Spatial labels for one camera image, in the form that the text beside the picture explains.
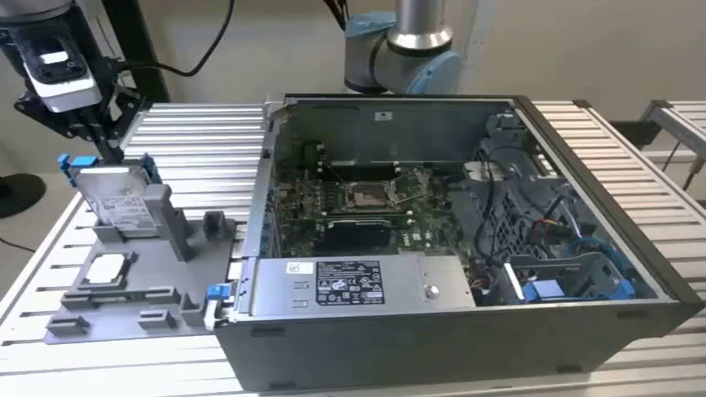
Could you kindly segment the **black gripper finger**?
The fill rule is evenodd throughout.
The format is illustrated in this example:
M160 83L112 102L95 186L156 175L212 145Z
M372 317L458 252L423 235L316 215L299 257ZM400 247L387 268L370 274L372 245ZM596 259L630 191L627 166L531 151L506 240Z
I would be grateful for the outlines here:
M68 139L89 141L104 161L111 162L111 111L108 101L65 112L52 112L40 96L27 91L13 105L17 112Z
M144 96L119 82L111 85L104 109L104 161L121 162L121 141L144 105Z

